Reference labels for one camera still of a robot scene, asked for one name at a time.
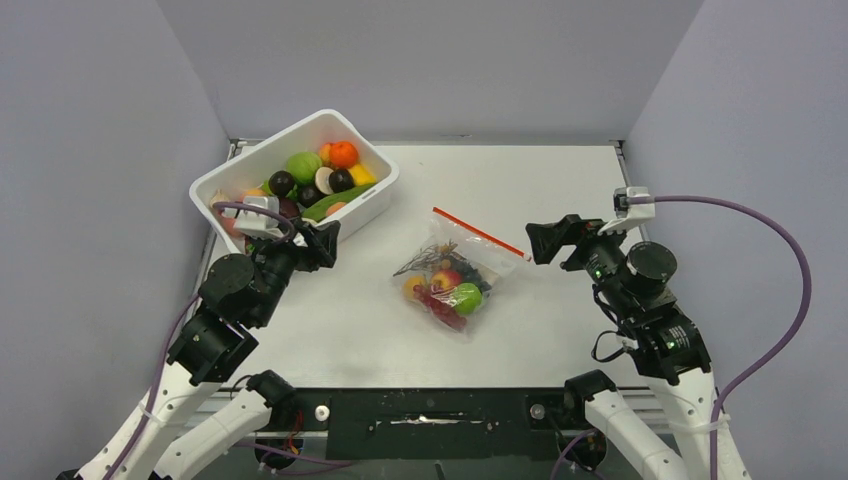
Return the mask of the dark grape bunch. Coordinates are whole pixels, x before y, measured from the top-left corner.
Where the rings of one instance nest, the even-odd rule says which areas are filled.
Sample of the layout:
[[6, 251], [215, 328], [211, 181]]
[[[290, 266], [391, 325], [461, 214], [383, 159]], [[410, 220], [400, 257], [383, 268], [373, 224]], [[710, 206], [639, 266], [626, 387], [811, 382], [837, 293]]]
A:
[[457, 261], [455, 270], [459, 273], [463, 283], [475, 285], [481, 293], [486, 294], [492, 290], [491, 284], [484, 279], [481, 271], [473, 263], [464, 260]]

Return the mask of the lime green fruit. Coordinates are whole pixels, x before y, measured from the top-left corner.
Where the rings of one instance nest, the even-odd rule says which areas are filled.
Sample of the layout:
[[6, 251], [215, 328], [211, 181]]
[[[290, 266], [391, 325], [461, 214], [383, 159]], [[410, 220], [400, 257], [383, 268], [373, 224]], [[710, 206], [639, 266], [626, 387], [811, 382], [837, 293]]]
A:
[[453, 310], [462, 316], [473, 314], [484, 302], [479, 287], [473, 283], [461, 283], [450, 294]]

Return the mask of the yellow orange fruit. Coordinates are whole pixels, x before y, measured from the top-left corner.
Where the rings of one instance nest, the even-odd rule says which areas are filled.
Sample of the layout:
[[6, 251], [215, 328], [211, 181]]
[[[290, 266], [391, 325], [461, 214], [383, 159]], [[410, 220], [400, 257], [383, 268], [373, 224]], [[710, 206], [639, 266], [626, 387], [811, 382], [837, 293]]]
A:
[[428, 286], [429, 283], [425, 276], [411, 276], [405, 281], [402, 287], [402, 293], [407, 300], [417, 301], [428, 290]]

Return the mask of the clear zip top bag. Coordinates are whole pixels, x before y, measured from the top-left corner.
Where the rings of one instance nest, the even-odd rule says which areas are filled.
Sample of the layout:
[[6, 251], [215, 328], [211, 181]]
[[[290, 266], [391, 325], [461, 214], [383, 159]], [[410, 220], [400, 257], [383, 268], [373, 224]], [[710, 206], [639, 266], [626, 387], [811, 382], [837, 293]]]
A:
[[463, 316], [467, 319], [467, 325], [464, 330], [454, 331], [437, 320], [421, 303], [418, 301], [407, 300], [402, 293], [402, 287], [409, 277], [422, 275], [427, 278], [429, 283], [428, 290], [430, 293], [434, 297], [451, 305], [450, 294], [452, 291], [434, 293], [430, 289], [430, 278], [435, 272], [410, 273], [395, 278], [391, 276], [390, 281], [408, 305], [427, 315], [432, 319], [434, 324], [456, 334], [468, 335], [477, 328], [477, 325], [486, 315], [486, 311], [489, 309], [488, 304], [491, 302], [493, 295], [502, 289], [505, 279], [511, 276], [520, 264], [529, 262], [532, 257], [529, 253], [496, 238], [495, 236], [459, 219], [447, 211], [434, 207], [431, 210], [428, 237], [398, 268], [410, 260], [412, 256], [422, 247], [433, 243], [446, 243], [448, 241], [454, 241], [458, 244], [452, 258], [453, 265], [448, 269], [455, 270], [457, 261], [464, 260], [469, 263], [473, 263], [481, 271], [484, 279], [492, 286], [491, 291], [486, 294], [483, 293], [484, 302], [482, 306], [479, 307], [473, 314]]

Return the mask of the tan longan fruit bunch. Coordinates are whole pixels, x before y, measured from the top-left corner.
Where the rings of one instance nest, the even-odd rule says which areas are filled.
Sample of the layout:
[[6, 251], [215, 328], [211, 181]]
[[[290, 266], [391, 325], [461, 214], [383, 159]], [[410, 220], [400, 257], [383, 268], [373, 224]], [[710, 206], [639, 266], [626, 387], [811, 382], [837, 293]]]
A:
[[433, 243], [422, 247], [410, 260], [398, 268], [392, 277], [414, 273], [433, 273], [453, 265], [453, 254], [458, 244], [454, 241]]

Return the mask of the red grape bunch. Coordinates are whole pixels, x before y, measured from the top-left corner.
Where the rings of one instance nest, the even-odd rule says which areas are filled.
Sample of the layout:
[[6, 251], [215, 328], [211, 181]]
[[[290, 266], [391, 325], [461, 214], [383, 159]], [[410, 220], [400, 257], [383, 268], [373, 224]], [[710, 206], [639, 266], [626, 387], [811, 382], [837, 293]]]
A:
[[457, 313], [451, 305], [434, 297], [427, 287], [415, 286], [413, 288], [413, 294], [419, 303], [446, 326], [454, 331], [462, 331], [466, 328], [467, 319]]

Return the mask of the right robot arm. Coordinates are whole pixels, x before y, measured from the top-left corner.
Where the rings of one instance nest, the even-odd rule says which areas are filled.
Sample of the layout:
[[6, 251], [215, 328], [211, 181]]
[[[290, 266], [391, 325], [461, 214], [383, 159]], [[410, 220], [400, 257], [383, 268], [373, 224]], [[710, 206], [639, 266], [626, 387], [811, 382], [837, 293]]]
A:
[[712, 444], [717, 446], [718, 478], [750, 478], [728, 415], [711, 417], [718, 397], [711, 359], [698, 328], [668, 287], [676, 257], [651, 241], [623, 251], [625, 233], [607, 233], [603, 225], [600, 219], [570, 214], [555, 223], [529, 223], [525, 230], [538, 265], [550, 263], [562, 247], [573, 247], [561, 269], [590, 276], [622, 353], [658, 400], [676, 445], [669, 447], [600, 370], [566, 381], [564, 417], [572, 425], [598, 430], [644, 479], [709, 478]]

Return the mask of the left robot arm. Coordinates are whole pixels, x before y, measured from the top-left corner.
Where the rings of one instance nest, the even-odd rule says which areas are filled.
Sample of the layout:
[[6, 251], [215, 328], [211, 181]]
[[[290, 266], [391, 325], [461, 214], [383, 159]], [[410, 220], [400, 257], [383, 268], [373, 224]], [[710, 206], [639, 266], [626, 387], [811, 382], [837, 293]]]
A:
[[295, 271], [330, 268], [337, 257], [341, 225], [297, 221], [304, 245], [268, 241], [256, 253], [216, 260], [198, 291], [191, 318], [180, 316], [164, 346], [153, 383], [110, 442], [63, 479], [140, 478], [155, 463], [201, 404], [252, 353], [252, 328], [265, 327]]

